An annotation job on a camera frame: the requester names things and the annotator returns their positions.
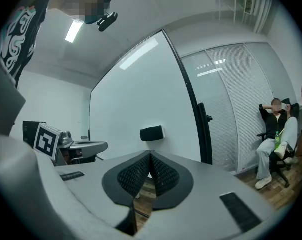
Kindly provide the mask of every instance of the black slot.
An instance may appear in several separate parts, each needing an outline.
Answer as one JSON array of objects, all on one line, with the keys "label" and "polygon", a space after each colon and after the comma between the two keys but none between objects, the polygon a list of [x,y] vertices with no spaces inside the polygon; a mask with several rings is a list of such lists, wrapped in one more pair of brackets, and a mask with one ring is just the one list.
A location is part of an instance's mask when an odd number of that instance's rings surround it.
[{"label": "black slot", "polygon": [[247,232],[261,223],[256,215],[234,193],[221,195],[220,200],[242,232]]},{"label": "black slot", "polygon": [[72,173],[68,173],[68,174],[64,174],[64,175],[60,175],[61,179],[65,182],[65,181],[70,181],[71,179],[76,179],[79,177],[84,176],[85,174],[81,171],[76,171],[76,172],[72,172]]}]

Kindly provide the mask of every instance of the black mesh panel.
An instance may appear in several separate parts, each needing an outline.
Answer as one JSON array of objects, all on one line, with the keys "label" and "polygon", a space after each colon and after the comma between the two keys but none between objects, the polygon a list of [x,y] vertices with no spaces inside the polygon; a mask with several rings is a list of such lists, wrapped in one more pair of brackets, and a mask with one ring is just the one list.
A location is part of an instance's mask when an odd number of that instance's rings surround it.
[{"label": "black mesh panel", "polygon": [[149,166],[150,156],[146,155],[135,164],[122,170],[117,176],[117,181],[126,192],[136,197],[149,174]]},{"label": "black mesh panel", "polygon": [[154,181],[157,197],[174,188],[179,182],[177,171],[153,155],[151,155],[150,173]]}]

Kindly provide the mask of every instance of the white wall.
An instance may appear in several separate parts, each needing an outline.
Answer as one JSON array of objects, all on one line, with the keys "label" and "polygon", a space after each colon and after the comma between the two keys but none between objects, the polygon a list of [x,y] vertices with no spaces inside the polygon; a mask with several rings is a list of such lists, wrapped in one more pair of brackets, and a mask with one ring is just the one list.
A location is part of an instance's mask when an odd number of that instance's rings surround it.
[{"label": "white wall", "polygon": [[281,4],[275,12],[267,38],[287,71],[297,102],[302,104],[302,35]]},{"label": "white wall", "polygon": [[267,42],[264,35],[252,33],[239,22],[233,25],[232,20],[202,21],[170,31],[168,36],[181,57],[219,46]]},{"label": "white wall", "polygon": [[[164,127],[165,139],[141,141],[140,130],[154,126]],[[92,141],[108,143],[103,159],[156,150],[200,161],[190,97],[162,33],[127,54],[92,91],[90,133]]]},{"label": "white wall", "polygon": [[23,71],[18,91],[26,103],[18,115],[10,136],[23,140],[22,122],[46,122],[62,131],[70,131],[74,141],[87,136],[91,90],[68,82]]}]

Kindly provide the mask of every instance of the black and white shirt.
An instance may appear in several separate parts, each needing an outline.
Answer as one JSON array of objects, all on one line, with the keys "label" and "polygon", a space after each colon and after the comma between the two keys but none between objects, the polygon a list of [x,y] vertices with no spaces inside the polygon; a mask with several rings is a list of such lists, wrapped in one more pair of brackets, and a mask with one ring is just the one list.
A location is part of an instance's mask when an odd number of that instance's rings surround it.
[{"label": "black and white shirt", "polygon": [[17,87],[31,60],[49,0],[22,0],[0,32],[0,64]]}]

